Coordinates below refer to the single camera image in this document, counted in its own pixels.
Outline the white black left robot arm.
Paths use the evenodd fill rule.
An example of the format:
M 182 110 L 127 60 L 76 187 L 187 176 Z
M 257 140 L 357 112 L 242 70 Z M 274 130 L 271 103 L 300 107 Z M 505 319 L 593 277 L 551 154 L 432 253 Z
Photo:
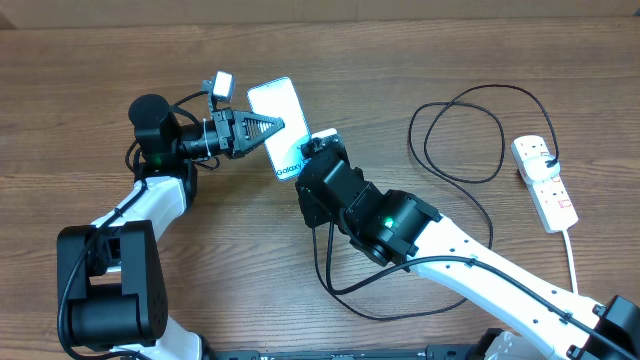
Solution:
M 89 225 L 64 228 L 56 241 L 57 334 L 63 350 L 92 359 L 212 359 L 208 341 L 168 311 L 157 242 L 193 204 L 199 168 L 237 159 L 284 129 L 282 119 L 219 109 L 199 121 L 157 94 L 128 110 L 135 140 L 125 154 L 131 193 Z

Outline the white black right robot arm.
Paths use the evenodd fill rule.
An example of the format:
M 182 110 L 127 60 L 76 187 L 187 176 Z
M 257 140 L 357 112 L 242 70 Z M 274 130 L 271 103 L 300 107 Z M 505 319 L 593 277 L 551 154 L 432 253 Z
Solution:
M 381 193 L 351 167 L 338 140 L 302 145 L 295 183 L 306 224 L 330 223 L 382 276 L 405 269 L 439 283 L 515 330 L 546 359 L 636 359 L 639 316 L 620 296 L 607 305 L 546 282 L 462 231 L 419 197 Z

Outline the white power strip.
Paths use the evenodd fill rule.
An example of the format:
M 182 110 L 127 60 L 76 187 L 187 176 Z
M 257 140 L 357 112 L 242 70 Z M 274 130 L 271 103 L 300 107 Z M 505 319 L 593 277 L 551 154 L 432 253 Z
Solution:
M 511 144 L 511 152 L 523 180 L 522 163 L 525 159 L 543 154 L 553 156 L 544 139 L 537 135 L 516 138 Z M 564 232 L 578 222 L 577 213 L 560 173 L 543 182 L 525 184 L 547 233 Z

